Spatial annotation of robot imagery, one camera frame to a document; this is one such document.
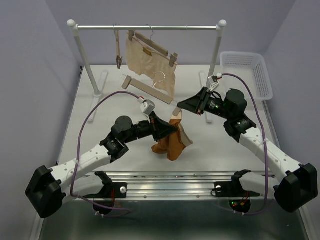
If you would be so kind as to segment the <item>brown underwear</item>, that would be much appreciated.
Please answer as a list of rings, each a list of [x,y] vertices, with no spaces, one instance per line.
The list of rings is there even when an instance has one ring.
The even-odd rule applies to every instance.
[[[153,145],[151,147],[153,153],[160,155],[166,154],[167,159],[174,162],[181,156],[185,148],[193,144],[193,141],[187,136],[181,122],[181,119],[171,119],[169,121],[170,125],[177,127],[177,131]]]

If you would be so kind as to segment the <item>wooden clip hanger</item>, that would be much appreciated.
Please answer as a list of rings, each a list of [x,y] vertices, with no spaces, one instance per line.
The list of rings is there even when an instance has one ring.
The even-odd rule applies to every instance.
[[[166,48],[160,46],[158,43],[156,43],[156,42],[154,42],[152,40],[152,36],[154,35],[154,29],[148,24],[146,26],[148,28],[150,28],[151,31],[152,31],[152,34],[150,35],[149,38],[147,38],[142,33],[139,33],[139,32],[137,32],[135,30],[129,30],[128,31],[128,39],[130,41],[132,41],[133,37],[135,37],[136,39],[138,39],[139,41],[141,41],[145,45],[149,46],[151,49],[155,50],[156,52],[160,53],[164,57],[168,57],[169,56],[169,51]],[[174,65],[177,63],[177,60],[178,60],[178,54],[175,53],[175,52],[171,53],[170,54],[170,58],[169,58],[169,66],[171,68],[173,68]]]
[[[175,106],[175,109],[172,112],[172,119],[175,120],[182,120],[183,114],[182,109],[177,107],[177,102],[174,101],[174,98],[172,96],[169,96],[168,94],[165,94],[159,90],[157,90],[154,86],[149,86],[129,75],[122,74],[121,79],[123,79],[122,88],[127,89],[129,86],[132,86],[160,101],[167,105]]]

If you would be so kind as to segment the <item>beige underwear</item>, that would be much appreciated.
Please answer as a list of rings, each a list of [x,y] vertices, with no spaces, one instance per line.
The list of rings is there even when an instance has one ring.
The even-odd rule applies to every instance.
[[[170,66],[170,60],[163,54],[134,37],[126,40],[126,64],[130,71],[147,76],[157,89],[174,97],[177,64]]]

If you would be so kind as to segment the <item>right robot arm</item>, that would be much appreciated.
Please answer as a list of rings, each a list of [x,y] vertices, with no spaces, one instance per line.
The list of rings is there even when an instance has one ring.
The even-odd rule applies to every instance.
[[[177,107],[197,115],[210,113],[225,119],[223,127],[227,134],[252,152],[264,163],[265,170],[271,170],[274,175],[259,175],[247,169],[237,171],[231,181],[215,184],[217,197],[255,193],[271,197],[283,210],[293,213],[318,196],[317,170],[310,163],[303,165],[289,157],[269,141],[262,129],[246,116],[247,105],[240,90],[230,89],[221,99],[203,87]]]

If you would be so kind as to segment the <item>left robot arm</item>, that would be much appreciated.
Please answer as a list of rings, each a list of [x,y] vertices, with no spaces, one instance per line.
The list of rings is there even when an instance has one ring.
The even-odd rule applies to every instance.
[[[127,144],[145,137],[162,140],[178,131],[178,128],[158,118],[151,112],[148,120],[133,124],[128,116],[120,116],[111,128],[108,136],[93,149],[84,154],[78,153],[74,160],[65,164],[47,168],[38,167],[25,190],[25,195],[42,219],[56,213],[63,204],[75,200],[86,200],[99,209],[108,212],[113,207],[101,205],[92,198],[107,198],[112,195],[113,182],[102,171],[96,172],[78,191],[75,182],[86,174],[102,166],[109,165],[128,152]]]

